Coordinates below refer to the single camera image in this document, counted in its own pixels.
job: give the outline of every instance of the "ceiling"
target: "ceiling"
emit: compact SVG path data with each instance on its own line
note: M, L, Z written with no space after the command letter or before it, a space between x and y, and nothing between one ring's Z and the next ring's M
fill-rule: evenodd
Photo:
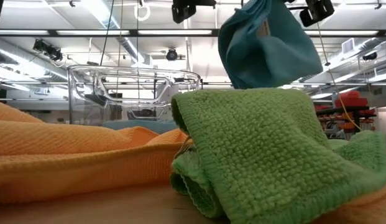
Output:
M84 7L81 1L74 0L76 7L69 5L69 0L5 0L0 18L0 29L103 29L97 18ZM386 29L386 0L380 0L382 7L374 9L378 1L373 0L333 0L335 13L320 22L321 29ZM122 29L184 29L183 23L173 22L171 5L169 0L146 0L145 5L150 7L150 16L144 21L138 21L134 15L136 1L114 1L113 16L120 22ZM305 1L297 0L288 6L303 6ZM239 8L240 0L219 0L216 9L212 7L198 7L197 13L188 21L188 29L217 29L234 14L235 8ZM145 14L145 9L139 9L139 14ZM293 11L298 17L299 11ZM323 38L325 54L332 58L341 50L341 44L349 38ZM15 47L36 54L32 50L35 42L33 37L1 37ZM86 64L87 61L99 63L101 52L104 49L105 38L76 37L47 37L44 38L50 44L62 49L69 60L64 60L57 65L65 68L72 64ZM186 40L184 37L131 37L139 52L151 55L154 64L166 67L164 52L169 48L175 48L178 54L186 55ZM312 38L320 57L324 60L324 52L319 38ZM190 63L192 72L195 72L206 82L229 82L227 73L220 61L218 54L218 42L215 37L190 37L191 50ZM131 66L133 61L128 57L123 48L119 51L119 42L115 38L108 38L105 46L103 65ZM336 78L351 72L386 60L386 45L378 49L379 58L376 62L359 62L357 57L346 60L347 63L333 68ZM177 66L186 68L185 60ZM331 82L330 77L317 76L304 80L305 82ZM312 95L323 91L320 88L307 89Z

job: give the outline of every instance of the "blue cloth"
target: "blue cloth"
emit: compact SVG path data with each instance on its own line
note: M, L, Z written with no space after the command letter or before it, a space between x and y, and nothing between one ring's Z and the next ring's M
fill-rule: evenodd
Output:
M103 127L113 130L120 130L123 128L133 128L140 126L147 128L157 134L166 133L173 129L177 129L178 126L175 122L162 122L162 121L142 121L142 120L128 120L128 121L106 121L103 123Z
M270 35L257 29L268 19ZM318 53L282 0L250 0L221 27L219 54L235 88L277 87L322 72Z

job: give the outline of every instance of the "terry cloth towel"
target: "terry cloth towel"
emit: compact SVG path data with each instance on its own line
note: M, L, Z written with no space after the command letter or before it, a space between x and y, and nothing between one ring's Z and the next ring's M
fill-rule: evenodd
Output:
M270 35L263 35L265 21ZM276 87L323 70L311 39L283 0L250 0L236 9L220 29L218 47L237 89Z
M0 203L165 182L186 135L46 124L0 103Z
M330 144L302 91L197 91L175 95L172 110L194 146L171 183L207 217L307 223L386 185L385 135Z
M103 127L111 128L113 130L120 130L124 128L143 127L157 134L163 134L178 126L174 121L142 121L142 120L128 120L128 121L107 121L103 123Z

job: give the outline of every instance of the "table surface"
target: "table surface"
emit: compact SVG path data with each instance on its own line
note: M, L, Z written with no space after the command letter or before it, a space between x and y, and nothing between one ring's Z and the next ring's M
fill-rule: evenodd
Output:
M0 206L0 224L210 224L188 197L169 185L74 195L51 202Z

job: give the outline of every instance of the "clear plastic container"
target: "clear plastic container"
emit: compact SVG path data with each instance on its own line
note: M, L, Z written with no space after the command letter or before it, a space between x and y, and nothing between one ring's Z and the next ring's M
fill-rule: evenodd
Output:
M172 121L172 96L200 88L200 76L192 72L88 65L67 72L70 124Z

